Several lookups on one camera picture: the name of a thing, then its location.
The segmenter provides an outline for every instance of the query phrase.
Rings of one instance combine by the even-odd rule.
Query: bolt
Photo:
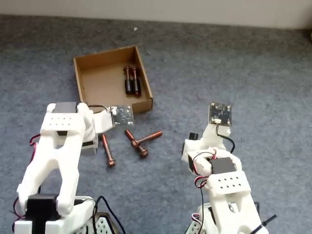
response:
[[[135,141],[136,140],[135,137],[132,135],[132,133],[128,129],[125,130],[125,134],[126,134],[126,136],[128,137],[128,139],[130,141],[133,141],[133,140]],[[147,155],[148,155],[148,150],[147,149],[143,148],[140,145],[138,145],[136,147],[136,149],[139,151],[139,154],[140,154],[141,158],[146,158],[147,157]]]
[[[109,147],[108,147],[107,138],[106,138],[106,135],[105,135],[105,134],[102,134],[102,143],[103,143],[103,147],[104,147],[104,149],[105,149],[106,157],[107,157],[107,162],[106,162],[106,164],[107,164],[109,167],[114,167],[116,161],[115,161],[115,160],[113,159],[113,157],[112,157],[111,150],[110,150]]]
[[[139,90],[138,90],[138,79],[137,79],[137,68],[136,67],[133,67],[132,68],[132,71],[133,71],[133,77],[134,77],[134,85],[135,85],[135,96],[140,96],[140,93],[139,93]]]
[[[136,148],[141,143],[144,143],[144,142],[149,141],[149,140],[154,140],[157,137],[160,137],[161,135],[162,135],[162,131],[158,131],[158,132],[155,132],[155,133],[150,134],[148,136],[145,136],[145,137],[141,138],[140,140],[133,139],[133,140],[131,140],[131,145],[133,148]]]
[[[125,79],[125,89],[126,89],[126,94],[131,94],[131,83],[130,83],[130,75],[129,75],[129,66],[126,66],[123,68],[123,71],[126,73],[126,79]]]

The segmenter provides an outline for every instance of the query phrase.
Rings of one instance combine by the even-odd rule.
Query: red wire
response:
[[[203,176],[203,175],[197,176],[196,179],[194,180],[195,186],[196,186],[197,188],[199,188],[199,189],[202,188],[202,187],[204,187],[205,184],[207,183],[207,178],[208,178],[208,176]],[[200,185],[197,185],[197,182],[198,182],[200,179],[205,179],[205,180],[203,180],[203,181],[200,183]]]
[[[29,145],[30,146],[34,146],[34,150],[33,150],[33,153],[31,155],[31,158],[30,158],[30,162],[34,159],[35,157],[35,153],[36,153],[36,149],[37,149],[37,143],[34,142],[34,139],[36,139],[37,137],[39,137],[40,134],[37,134],[37,135],[34,135],[32,138],[30,138],[29,140]]]
[[[32,138],[30,138],[30,140],[29,140],[29,145],[34,147],[33,153],[32,153],[32,155],[31,155],[31,158],[30,158],[30,162],[29,162],[29,163],[31,163],[31,161],[34,159],[35,153],[36,153],[36,149],[37,149],[37,145],[38,145],[36,142],[34,142],[34,139],[38,138],[39,136],[40,136],[40,134],[34,135],[34,136],[33,136]],[[14,223],[12,224],[12,231],[13,231],[13,232],[14,232],[14,224],[15,224],[15,222],[18,221],[18,220],[20,220],[20,219],[24,219],[24,215],[20,215],[20,214],[16,211],[16,205],[17,205],[18,201],[19,201],[19,198],[17,197],[17,198],[14,200],[14,202],[13,202],[13,213],[18,217],[17,220],[15,220]]]

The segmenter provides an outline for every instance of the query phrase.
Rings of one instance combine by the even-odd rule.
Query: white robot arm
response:
[[[21,215],[15,222],[16,234],[70,234],[86,225],[95,202],[76,196],[78,163],[82,149],[98,147],[98,134],[114,127],[120,117],[119,106],[94,114],[85,103],[51,103],[47,107],[33,160],[18,186]],[[126,107],[133,117],[130,106]],[[38,189],[54,169],[59,169],[62,184],[57,195],[41,195]]]
[[[223,145],[223,138],[230,135],[231,106],[211,103],[209,121],[203,137],[197,139],[198,135],[191,133],[182,150],[182,160],[199,175],[195,181],[202,180],[197,187],[205,189],[210,198],[210,203],[192,215],[185,234],[268,234],[240,159]]]

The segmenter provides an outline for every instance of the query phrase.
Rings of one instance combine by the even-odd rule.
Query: black cable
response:
[[[202,188],[200,188],[200,194],[201,194],[201,212],[202,212],[203,216],[202,216],[202,219],[201,219],[201,225],[200,225],[198,234],[200,234],[201,230],[203,229],[203,224],[204,224],[204,195],[203,195]]]
[[[230,153],[233,153],[233,151],[234,151],[234,149],[235,149],[235,143],[234,143],[234,141],[233,141],[231,138],[227,137],[227,136],[224,136],[224,135],[219,134],[219,133],[218,133],[218,130],[219,130],[219,124],[216,125],[215,133],[216,133],[216,135],[217,135],[218,137],[222,137],[222,138],[224,138],[224,139],[227,139],[227,140],[229,140],[229,141],[232,143],[233,146],[232,146],[232,148],[231,148]]]
[[[268,225],[268,223],[270,223],[273,219],[275,219],[277,217],[277,215],[273,215],[270,218],[268,218],[267,220],[263,221],[256,229],[254,229],[250,234],[255,234],[256,232],[258,232],[262,227],[265,227]]]
[[[93,215],[92,215],[92,224],[93,224],[93,231],[94,234],[97,234],[97,227],[96,227],[96,214],[98,212],[98,204],[101,201],[101,199],[103,199],[103,201],[106,204],[107,209],[109,210],[109,212],[112,214],[112,216],[115,218],[115,220],[117,221],[118,225],[120,226],[122,233],[126,234],[125,229],[123,228],[123,225],[121,224],[121,222],[119,221],[119,219],[117,218],[117,216],[114,214],[114,212],[112,211],[112,209],[110,208],[110,206],[108,205],[107,200],[105,199],[105,197],[103,196],[99,196],[98,199],[96,200],[96,203],[94,205],[93,208]]]

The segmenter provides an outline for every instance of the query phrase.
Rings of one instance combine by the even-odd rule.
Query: open cardboard tray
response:
[[[137,46],[75,57],[74,65],[80,101],[89,105],[132,105],[135,113],[152,109],[153,95]],[[138,68],[140,97],[125,93],[125,66]]]

